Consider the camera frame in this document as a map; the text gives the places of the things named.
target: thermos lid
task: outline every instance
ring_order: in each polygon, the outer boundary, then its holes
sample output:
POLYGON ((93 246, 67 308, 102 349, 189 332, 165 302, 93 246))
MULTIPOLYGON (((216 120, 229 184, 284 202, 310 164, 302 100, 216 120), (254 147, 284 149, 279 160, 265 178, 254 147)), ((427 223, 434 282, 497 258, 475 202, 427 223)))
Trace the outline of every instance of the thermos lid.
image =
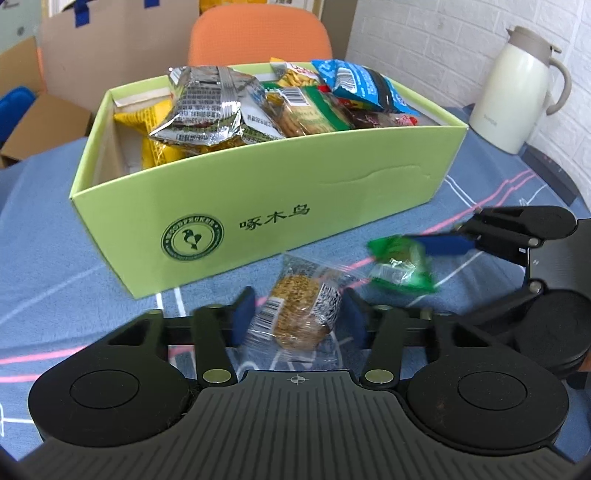
POLYGON ((536 32, 525 27, 515 27, 514 30, 507 28, 509 43, 529 53, 546 66, 550 66, 552 52, 562 53, 556 45, 552 45, 545 38, 540 37, 536 32))

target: snack box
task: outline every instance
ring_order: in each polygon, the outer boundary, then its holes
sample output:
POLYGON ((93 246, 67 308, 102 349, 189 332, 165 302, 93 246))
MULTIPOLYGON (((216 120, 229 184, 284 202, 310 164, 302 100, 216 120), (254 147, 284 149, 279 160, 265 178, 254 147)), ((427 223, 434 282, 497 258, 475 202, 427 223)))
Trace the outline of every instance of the snack box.
MULTIPOLYGON (((234 68, 262 79, 272 75, 266 63, 234 68)), ((136 298, 412 208, 433 197, 468 127, 394 84, 433 125, 289 138, 143 171, 141 136, 114 123, 113 114, 158 102, 168 95, 168 79, 111 89, 70 199, 136 298)))

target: snack package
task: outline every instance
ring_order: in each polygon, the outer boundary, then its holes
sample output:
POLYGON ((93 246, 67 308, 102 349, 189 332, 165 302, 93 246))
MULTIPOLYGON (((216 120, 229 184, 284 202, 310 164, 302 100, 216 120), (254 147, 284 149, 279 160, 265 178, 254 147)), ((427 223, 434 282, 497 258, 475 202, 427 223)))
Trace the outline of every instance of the snack package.
POLYGON ((312 260, 285 254, 281 274, 265 304, 251 322, 247 343, 267 348, 276 344, 290 358, 309 358, 333 330, 341 290, 354 276, 312 260))
MULTIPOLYGON (((142 135, 148 135, 158 125, 173 107, 171 99, 162 100, 155 105, 142 108, 131 113, 116 113, 116 122, 137 130, 142 135)), ((169 147, 163 143, 144 138, 142 140, 142 169, 171 163, 186 158, 189 154, 176 147, 169 147)))
POLYGON ((275 120, 286 137, 350 130, 347 112, 329 93, 317 87, 279 87, 265 84, 275 120))
POLYGON ((423 245, 407 236, 395 235, 371 240, 368 248, 375 258, 369 274, 372 283, 415 293, 437 291, 423 245))
POLYGON ((150 138, 195 154, 284 138, 252 75, 228 67, 181 67, 169 81, 173 108, 150 138))
POLYGON ((394 113, 367 112, 351 110, 349 112, 355 128, 413 127, 418 120, 413 116, 394 113))
POLYGON ((348 100, 348 108, 419 115, 387 77, 372 69, 342 60, 312 60, 312 65, 338 98, 348 100))
POLYGON ((210 8, 229 4, 266 4, 267 0, 200 0, 199 11, 206 12, 210 8))
POLYGON ((280 87, 307 87, 320 85, 322 82, 316 72, 274 57, 269 61, 271 68, 279 77, 280 87))

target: green snack package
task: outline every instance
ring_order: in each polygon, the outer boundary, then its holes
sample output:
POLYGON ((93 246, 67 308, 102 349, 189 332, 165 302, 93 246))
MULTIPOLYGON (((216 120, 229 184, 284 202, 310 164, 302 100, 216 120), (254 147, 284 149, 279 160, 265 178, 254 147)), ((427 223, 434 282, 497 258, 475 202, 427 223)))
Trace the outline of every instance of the green snack package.
POLYGON ((437 291, 420 242, 394 235, 371 240, 368 248, 375 258, 369 274, 375 285, 412 293, 437 291))

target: blue snack bag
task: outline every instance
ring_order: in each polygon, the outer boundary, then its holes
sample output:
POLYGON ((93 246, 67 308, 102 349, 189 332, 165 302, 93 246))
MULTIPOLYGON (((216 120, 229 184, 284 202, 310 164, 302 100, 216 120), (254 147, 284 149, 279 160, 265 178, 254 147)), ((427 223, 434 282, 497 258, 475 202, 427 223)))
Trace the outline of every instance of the blue snack bag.
POLYGON ((410 108, 389 79, 378 72, 342 60, 312 60, 312 65, 345 106, 384 113, 420 115, 410 108))

